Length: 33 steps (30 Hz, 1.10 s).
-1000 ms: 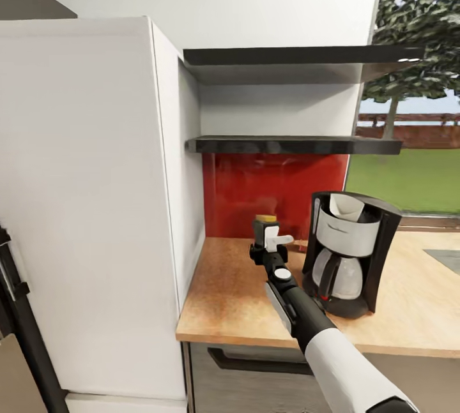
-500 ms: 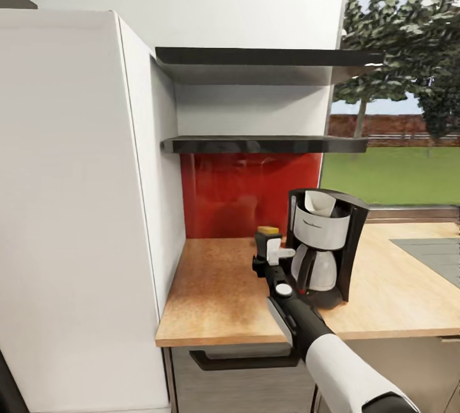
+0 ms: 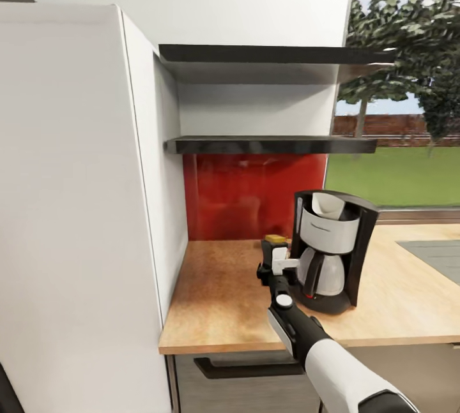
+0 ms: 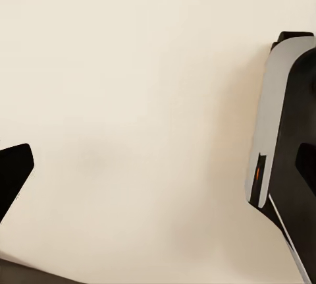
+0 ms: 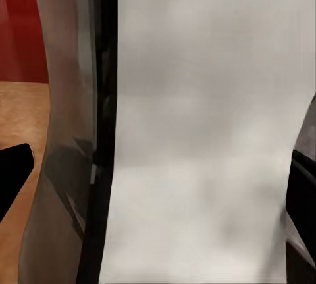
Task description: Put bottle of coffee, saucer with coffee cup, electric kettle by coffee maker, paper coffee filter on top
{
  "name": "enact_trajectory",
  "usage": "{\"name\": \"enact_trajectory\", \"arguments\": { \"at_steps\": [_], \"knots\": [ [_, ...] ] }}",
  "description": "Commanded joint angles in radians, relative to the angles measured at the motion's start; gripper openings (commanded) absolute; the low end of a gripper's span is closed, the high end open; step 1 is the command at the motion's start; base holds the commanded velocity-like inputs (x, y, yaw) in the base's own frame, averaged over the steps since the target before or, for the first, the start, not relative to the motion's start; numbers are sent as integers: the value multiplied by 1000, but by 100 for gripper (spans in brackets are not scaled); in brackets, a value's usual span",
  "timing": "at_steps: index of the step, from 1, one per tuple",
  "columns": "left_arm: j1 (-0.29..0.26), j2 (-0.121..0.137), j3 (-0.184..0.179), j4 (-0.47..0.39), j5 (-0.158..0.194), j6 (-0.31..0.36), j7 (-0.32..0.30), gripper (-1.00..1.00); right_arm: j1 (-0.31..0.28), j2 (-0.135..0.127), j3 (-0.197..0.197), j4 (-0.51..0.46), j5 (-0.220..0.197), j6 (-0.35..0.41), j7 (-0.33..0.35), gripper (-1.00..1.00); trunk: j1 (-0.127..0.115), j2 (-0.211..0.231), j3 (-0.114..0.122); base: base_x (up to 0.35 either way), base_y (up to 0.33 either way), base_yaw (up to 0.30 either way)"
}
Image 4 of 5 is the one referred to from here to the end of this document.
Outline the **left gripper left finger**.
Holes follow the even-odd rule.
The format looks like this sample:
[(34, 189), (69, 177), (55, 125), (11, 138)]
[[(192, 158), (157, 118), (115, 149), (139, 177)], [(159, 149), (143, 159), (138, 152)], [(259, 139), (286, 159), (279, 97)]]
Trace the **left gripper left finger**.
[(0, 222), (33, 169), (29, 143), (0, 150)]

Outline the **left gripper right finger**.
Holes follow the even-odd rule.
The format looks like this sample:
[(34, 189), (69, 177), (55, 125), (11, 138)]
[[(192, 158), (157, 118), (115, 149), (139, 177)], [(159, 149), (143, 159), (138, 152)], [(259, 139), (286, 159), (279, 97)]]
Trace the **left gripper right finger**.
[(301, 143), (296, 155), (295, 166), (316, 196), (316, 146)]

